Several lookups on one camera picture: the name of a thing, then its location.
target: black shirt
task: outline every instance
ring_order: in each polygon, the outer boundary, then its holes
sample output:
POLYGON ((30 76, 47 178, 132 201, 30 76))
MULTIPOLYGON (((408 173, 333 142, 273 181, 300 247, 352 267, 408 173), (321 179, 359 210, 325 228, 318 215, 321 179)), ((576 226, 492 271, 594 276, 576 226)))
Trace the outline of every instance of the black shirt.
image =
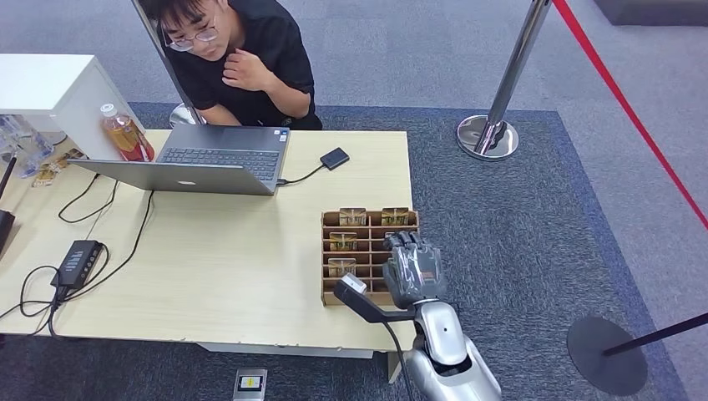
POLYGON ((258 56, 289 87, 310 94, 310 113, 303 119, 293 119, 280 112, 265 92, 224 84, 221 80, 224 63, 232 51, 212 62, 163 44, 174 73, 194 106, 205 110, 221 104, 243 125, 321 129, 315 116, 315 81, 310 59, 293 17, 275 0, 229 0, 229 5, 239 14, 245 32, 243 50, 258 56))

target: cardboard organizer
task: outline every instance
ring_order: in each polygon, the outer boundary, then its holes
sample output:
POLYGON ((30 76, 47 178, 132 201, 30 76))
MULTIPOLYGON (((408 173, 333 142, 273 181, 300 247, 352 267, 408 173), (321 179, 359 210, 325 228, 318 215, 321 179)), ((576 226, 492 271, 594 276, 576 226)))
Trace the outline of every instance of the cardboard organizer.
POLYGON ((380 211, 367 211, 366 226, 340 226, 339 211, 322 213, 322 264, 321 264, 321 295, 325 306, 342 305, 334 295, 334 287, 340 277, 329 277, 330 258, 353 258, 357 260, 356 276, 366 285, 366 295, 377 305, 393 305, 391 293, 383 279, 382 265, 391 255, 384 245, 387 232, 413 231, 418 232, 418 213, 408 212, 407 226, 382 226, 380 211), (356 232, 356 251, 330 251, 330 233, 356 232))

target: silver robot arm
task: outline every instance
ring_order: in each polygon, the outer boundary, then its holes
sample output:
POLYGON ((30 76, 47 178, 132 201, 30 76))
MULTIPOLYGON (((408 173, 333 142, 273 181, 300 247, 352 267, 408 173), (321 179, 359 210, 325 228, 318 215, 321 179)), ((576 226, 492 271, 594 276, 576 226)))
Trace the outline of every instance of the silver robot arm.
POLYGON ((335 295, 368 322, 412 320, 417 336, 404 353, 416 387, 431 401, 499 401, 501 388, 474 343, 464 335, 458 315, 440 301, 445 291, 440 251, 417 233, 398 232, 387 238, 392 257, 383 266, 396 306, 386 312, 365 295, 366 286, 347 274, 335 295))

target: laptop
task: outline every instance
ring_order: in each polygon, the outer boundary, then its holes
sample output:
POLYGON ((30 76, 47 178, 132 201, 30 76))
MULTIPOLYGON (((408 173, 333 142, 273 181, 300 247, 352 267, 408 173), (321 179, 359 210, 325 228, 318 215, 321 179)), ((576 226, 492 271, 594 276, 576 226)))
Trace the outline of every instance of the laptop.
POLYGON ((154 163, 70 160, 141 190, 274 195, 290 131, 177 124, 154 163))

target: laptop keyboard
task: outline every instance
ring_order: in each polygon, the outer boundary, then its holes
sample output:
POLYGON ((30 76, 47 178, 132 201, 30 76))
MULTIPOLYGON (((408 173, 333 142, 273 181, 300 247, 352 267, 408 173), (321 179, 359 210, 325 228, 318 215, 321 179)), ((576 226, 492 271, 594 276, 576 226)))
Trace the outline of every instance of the laptop keyboard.
POLYGON ((168 148, 162 162, 182 165, 239 165, 257 179, 270 181, 276 175, 279 155, 279 152, 270 151, 168 148))

